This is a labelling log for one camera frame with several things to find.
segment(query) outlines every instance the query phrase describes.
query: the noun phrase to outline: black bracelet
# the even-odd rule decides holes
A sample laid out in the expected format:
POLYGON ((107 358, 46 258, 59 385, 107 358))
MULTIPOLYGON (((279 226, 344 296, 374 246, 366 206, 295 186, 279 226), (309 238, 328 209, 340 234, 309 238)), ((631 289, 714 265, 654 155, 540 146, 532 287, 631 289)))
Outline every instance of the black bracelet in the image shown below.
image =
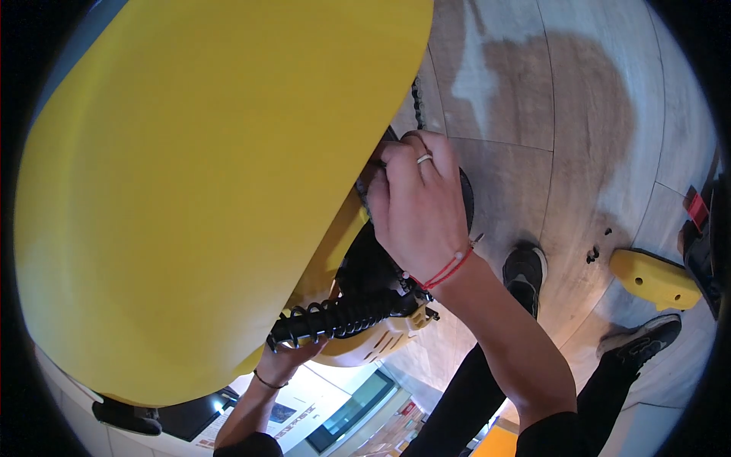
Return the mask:
POLYGON ((259 381, 260 381, 260 382, 261 382, 261 383, 262 383, 263 385, 267 386, 267 387, 268 387, 268 388, 270 388, 270 389, 276 389, 276 390, 279 390, 279 389, 281 389, 281 388, 283 388, 283 387, 285 387, 285 386, 288 386, 288 385, 289 385, 289 381, 285 382, 285 383, 284 383, 284 385, 280 385, 280 386, 278 386, 278 387, 277 387, 277 386, 275 386, 274 384, 269 384, 268 382, 264 381, 264 380, 263 380, 263 379, 262 379, 262 378, 261 378, 261 377, 259 376, 259 373, 257 373, 257 369, 254 369, 254 376, 255 376, 255 377, 257 377, 257 379, 258 379, 258 380, 259 380, 259 381))

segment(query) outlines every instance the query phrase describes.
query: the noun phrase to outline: bracelet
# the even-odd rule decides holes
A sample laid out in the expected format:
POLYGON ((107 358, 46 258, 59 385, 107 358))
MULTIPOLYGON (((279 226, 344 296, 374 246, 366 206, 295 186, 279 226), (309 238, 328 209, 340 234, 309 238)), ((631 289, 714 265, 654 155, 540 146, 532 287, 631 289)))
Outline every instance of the bracelet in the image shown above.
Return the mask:
POLYGON ((270 389, 279 390, 283 387, 286 387, 289 385, 289 381, 285 382, 284 385, 276 386, 274 384, 269 384, 268 382, 264 381, 261 376, 259 376, 259 373, 257 373, 257 369, 254 369, 254 376, 257 377, 257 379, 265 386, 267 386, 270 389))
POLYGON ((408 279, 409 277, 412 277, 414 281, 424 290, 433 289, 434 287, 438 286, 442 282, 449 279, 454 273, 459 270, 459 268, 464 265, 465 261, 467 260, 467 257, 474 251, 474 245, 479 243, 480 240, 482 240, 482 237, 484 236, 484 233, 480 233, 477 238, 475 238, 473 241, 469 242, 469 248, 467 249, 467 253, 462 254, 461 252, 456 252, 454 257, 450 260, 448 264, 445 265, 444 268, 439 270, 437 274, 435 274, 431 279, 429 279, 424 284, 420 283, 418 279, 414 278, 413 276, 409 275, 408 271, 404 271, 403 278, 408 279), (457 264, 449 270, 449 268, 452 266, 454 262, 457 262, 457 264))

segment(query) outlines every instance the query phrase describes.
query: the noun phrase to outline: forearm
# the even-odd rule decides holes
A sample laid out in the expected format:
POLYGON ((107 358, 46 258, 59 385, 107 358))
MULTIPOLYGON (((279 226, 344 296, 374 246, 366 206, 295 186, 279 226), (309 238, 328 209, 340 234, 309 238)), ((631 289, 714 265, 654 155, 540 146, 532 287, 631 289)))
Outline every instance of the forearm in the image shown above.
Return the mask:
POLYGON ((568 363, 548 335, 476 255, 434 291, 477 338, 495 381, 515 404, 521 429, 576 411, 568 363))
POLYGON ((243 441, 254 432, 266 433, 267 423, 279 390, 254 378, 216 435, 215 447, 243 441))

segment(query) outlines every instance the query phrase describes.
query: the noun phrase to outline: hand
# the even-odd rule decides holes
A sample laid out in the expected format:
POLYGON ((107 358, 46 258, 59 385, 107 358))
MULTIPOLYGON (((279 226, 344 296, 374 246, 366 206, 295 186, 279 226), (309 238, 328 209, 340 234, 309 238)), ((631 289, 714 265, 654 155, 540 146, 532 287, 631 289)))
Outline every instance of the hand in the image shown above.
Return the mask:
POLYGON ((371 158, 361 179, 376 239, 424 283, 469 248, 457 158, 447 137, 423 130, 381 142, 371 158), (433 159, 417 165, 424 154, 433 159))
POLYGON ((299 349, 280 344, 276 354, 265 344, 262 358, 257 365, 257 373, 269 384, 284 385, 292 379, 300 365, 322 351, 327 341, 327 338, 321 337, 317 344, 305 343, 299 349))

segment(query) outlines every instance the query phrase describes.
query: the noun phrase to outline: hole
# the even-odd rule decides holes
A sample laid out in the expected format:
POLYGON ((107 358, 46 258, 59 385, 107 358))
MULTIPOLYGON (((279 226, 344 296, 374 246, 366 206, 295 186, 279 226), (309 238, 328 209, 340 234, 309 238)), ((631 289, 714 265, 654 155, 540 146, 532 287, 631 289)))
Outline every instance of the hole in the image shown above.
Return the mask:
POLYGON ((385 351, 385 350, 386 350, 386 347, 387 347, 387 346, 388 346, 389 344, 391 344, 391 342, 392 342, 392 341, 393 341, 393 337, 391 337, 391 339, 390 339, 390 340, 388 340, 388 343, 386 343, 386 344, 384 344, 384 345, 383 345, 383 347, 381 348, 381 350, 380 350, 380 351, 378 351, 378 353, 380 354, 381 352, 385 351))
POLYGON ((385 332, 383 332, 383 336, 381 337, 381 339, 378 340, 378 342, 376 343, 375 346, 373 346, 374 349, 376 349, 378 347, 378 345, 381 344, 381 341, 383 341, 383 338, 385 338, 387 334, 388 334, 388 330, 386 330, 385 332))
POLYGON ((393 350, 393 348, 396 347, 396 345, 398 344, 398 342, 401 341, 401 339, 403 337, 404 337, 404 334, 403 333, 398 336, 398 339, 396 340, 396 343, 394 343, 393 346, 391 347, 391 350, 393 350))

